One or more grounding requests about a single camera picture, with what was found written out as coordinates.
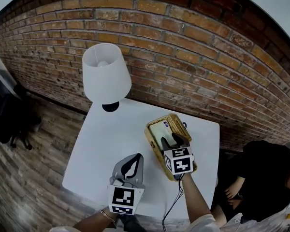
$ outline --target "wire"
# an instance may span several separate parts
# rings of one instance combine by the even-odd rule
[[[166,232],[166,229],[165,229],[165,226],[164,226],[164,221],[165,221],[166,217],[168,216],[168,214],[169,214],[170,211],[172,210],[172,208],[173,208],[173,206],[175,205],[175,203],[176,203],[176,202],[180,199],[180,197],[183,196],[183,194],[184,194],[184,191],[183,191],[183,189],[182,189],[182,187],[181,187],[181,185],[180,185],[180,182],[181,182],[183,176],[184,176],[184,174],[182,174],[182,175],[180,176],[179,180],[178,180],[178,194],[177,194],[177,196],[176,196],[176,198],[175,198],[175,200],[174,200],[174,203],[172,204],[171,208],[170,208],[169,211],[165,214],[165,216],[164,216],[164,218],[163,218],[163,220],[162,220],[163,232]]]

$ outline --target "white table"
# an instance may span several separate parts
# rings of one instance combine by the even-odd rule
[[[219,124],[129,99],[108,113],[92,105],[71,154],[63,187],[99,204],[108,204],[107,186],[117,162],[128,155],[144,157],[144,195],[136,213],[163,217],[178,193],[178,183],[170,181],[148,143],[144,130],[148,122],[175,113],[192,137],[192,152],[198,169],[192,174],[208,206],[211,206],[218,168]],[[185,198],[173,207],[168,218],[188,218]]]

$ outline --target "office chair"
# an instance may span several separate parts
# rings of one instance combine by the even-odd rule
[[[30,125],[40,121],[21,99],[11,94],[4,95],[0,102],[0,142],[6,144],[12,138],[10,145],[16,148],[14,141],[19,137],[25,148],[31,150],[32,145],[26,143],[26,133]]]

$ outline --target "yellow woven basket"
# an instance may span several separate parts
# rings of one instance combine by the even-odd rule
[[[150,143],[151,148],[155,152],[156,157],[158,158],[158,161],[160,162],[160,164],[161,164],[166,176],[169,178],[169,180],[176,181],[174,179],[174,176],[170,172],[170,170],[165,165],[163,150],[159,148],[159,146],[155,140],[155,137],[151,134],[150,129],[149,129],[149,127],[151,125],[154,125],[154,124],[161,122],[163,120],[166,120],[169,123],[170,128],[171,128],[173,133],[177,133],[177,134],[180,134],[180,135],[186,137],[189,140],[189,142],[191,142],[192,139],[191,139],[188,131],[185,129],[182,121],[180,121],[179,117],[176,114],[168,114],[166,116],[157,118],[154,121],[151,121],[146,125],[144,132],[145,132],[145,136],[146,136],[148,142]],[[197,164],[194,161],[193,171],[196,171],[196,170],[197,170]]]

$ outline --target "black lamp base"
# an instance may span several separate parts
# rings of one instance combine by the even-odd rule
[[[102,108],[109,113],[116,111],[118,107],[119,107],[119,102],[115,102],[113,104],[102,105]]]

